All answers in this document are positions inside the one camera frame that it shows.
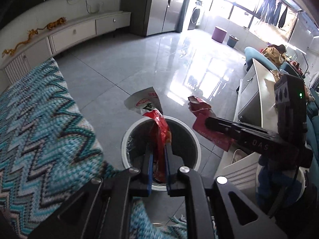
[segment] metal bolt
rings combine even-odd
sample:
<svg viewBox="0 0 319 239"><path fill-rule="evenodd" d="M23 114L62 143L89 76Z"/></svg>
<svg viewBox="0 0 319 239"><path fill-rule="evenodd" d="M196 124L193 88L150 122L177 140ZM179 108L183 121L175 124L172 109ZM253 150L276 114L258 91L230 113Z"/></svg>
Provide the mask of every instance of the metal bolt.
<svg viewBox="0 0 319 239"><path fill-rule="evenodd" d="M219 176L216 180L219 184L225 184L227 182L227 178L224 176Z"/></svg>
<svg viewBox="0 0 319 239"><path fill-rule="evenodd" d="M187 166L182 166L182 167L180 168L180 172L182 172L182 173L188 173L188 172L189 172L189 168L188 168Z"/></svg>
<svg viewBox="0 0 319 239"><path fill-rule="evenodd" d="M91 179L91 182L95 185L99 184L102 182L102 179L100 177L94 177Z"/></svg>
<svg viewBox="0 0 319 239"><path fill-rule="evenodd" d="M131 167L131 168L129 169L129 172L130 172L130 173L139 173L139 169L137 169L137 168L135 168L135 167Z"/></svg>

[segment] dragon figurine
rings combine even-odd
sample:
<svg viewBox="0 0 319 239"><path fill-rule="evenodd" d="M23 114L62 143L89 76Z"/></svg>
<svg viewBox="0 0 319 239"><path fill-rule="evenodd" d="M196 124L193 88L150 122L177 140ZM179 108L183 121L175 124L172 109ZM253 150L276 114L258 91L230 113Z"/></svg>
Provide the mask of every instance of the dragon figurine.
<svg viewBox="0 0 319 239"><path fill-rule="evenodd" d="M34 35L37 35L39 34L38 33L38 29L32 29L32 30L29 30L28 31L28 39L25 40L25 41L22 41L22 42L19 42L14 49L5 49L3 52L2 52L2 57L4 57L5 54L10 54L10 56L14 55L14 53L16 52L18 46L22 45L22 44L27 44L31 41L32 37Z"/></svg>
<svg viewBox="0 0 319 239"><path fill-rule="evenodd" d="M43 29L51 30L51 29L54 29L55 27L57 27L59 25L64 24L65 22L66 22L66 18L65 17L61 17L60 19L58 19L55 22L48 23L44 28L38 28L38 29L40 29L40 30L43 30Z"/></svg>

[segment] refrigerator door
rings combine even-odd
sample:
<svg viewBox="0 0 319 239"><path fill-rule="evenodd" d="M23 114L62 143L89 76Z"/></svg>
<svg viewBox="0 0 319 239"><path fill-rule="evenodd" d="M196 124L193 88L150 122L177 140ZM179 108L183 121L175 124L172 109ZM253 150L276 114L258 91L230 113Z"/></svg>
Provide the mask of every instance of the refrigerator door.
<svg viewBox="0 0 319 239"><path fill-rule="evenodd" d="M161 33L168 0L152 0L146 35Z"/></svg>
<svg viewBox="0 0 319 239"><path fill-rule="evenodd" d="M168 0L162 32L176 30L184 0Z"/></svg>

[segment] snack wrapper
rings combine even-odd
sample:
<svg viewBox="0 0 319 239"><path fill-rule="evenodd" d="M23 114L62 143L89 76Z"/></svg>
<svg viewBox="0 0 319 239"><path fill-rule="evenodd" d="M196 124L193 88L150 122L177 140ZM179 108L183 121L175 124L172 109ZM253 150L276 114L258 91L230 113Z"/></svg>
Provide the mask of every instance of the snack wrapper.
<svg viewBox="0 0 319 239"><path fill-rule="evenodd" d="M171 134L165 118L159 98L153 87L138 91L124 101L124 105L140 115L150 117L155 121L150 130L156 148L154 149L154 178L165 183L165 143L171 142Z"/></svg>
<svg viewBox="0 0 319 239"><path fill-rule="evenodd" d="M234 140L223 133L212 131L205 126L205 120L208 117L216 118L212 107L201 98L195 96L188 97L188 100L189 110L197 117L193 124L193 129L203 137L212 141L219 148L228 151Z"/></svg>

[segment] chevron pattern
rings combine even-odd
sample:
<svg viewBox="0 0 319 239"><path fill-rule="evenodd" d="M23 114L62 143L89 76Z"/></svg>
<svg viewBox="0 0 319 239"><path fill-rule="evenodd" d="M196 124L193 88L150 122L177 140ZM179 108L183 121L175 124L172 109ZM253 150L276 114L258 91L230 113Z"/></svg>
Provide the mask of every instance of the chevron pattern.
<svg viewBox="0 0 319 239"><path fill-rule="evenodd" d="M0 97L0 211L9 213L20 238L28 238L91 178L117 173L103 159L93 128L70 96L53 58ZM186 227L155 228L136 199L130 239L146 238L186 239Z"/></svg>

